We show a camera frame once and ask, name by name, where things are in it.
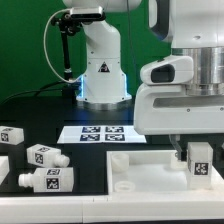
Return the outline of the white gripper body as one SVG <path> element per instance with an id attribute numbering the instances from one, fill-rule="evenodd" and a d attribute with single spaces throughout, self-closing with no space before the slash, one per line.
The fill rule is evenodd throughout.
<path id="1" fill-rule="evenodd" d="M 224 133 L 224 96 L 187 96 L 181 85 L 142 84 L 134 105 L 141 135 Z"/>

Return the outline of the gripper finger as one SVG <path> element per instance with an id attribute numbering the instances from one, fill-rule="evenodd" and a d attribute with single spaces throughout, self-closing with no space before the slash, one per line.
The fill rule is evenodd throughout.
<path id="1" fill-rule="evenodd" d="M 176 134 L 171 134 L 169 136 L 169 140 L 173 148 L 176 150 L 175 156 L 181 162 L 187 161 L 187 151 L 183 149 L 180 144 L 180 136 Z"/>

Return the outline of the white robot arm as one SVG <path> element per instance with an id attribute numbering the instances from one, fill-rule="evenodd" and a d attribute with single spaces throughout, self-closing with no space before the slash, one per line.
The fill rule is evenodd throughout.
<path id="1" fill-rule="evenodd" d="M 224 133 L 224 0 L 63 0 L 86 35 L 77 100 L 93 108 L 128 98 L 120 34 L 107 13 L 147 4 L 148 29 L 170 54 L 139 69 L 134 129 L 141 135 Z"/>

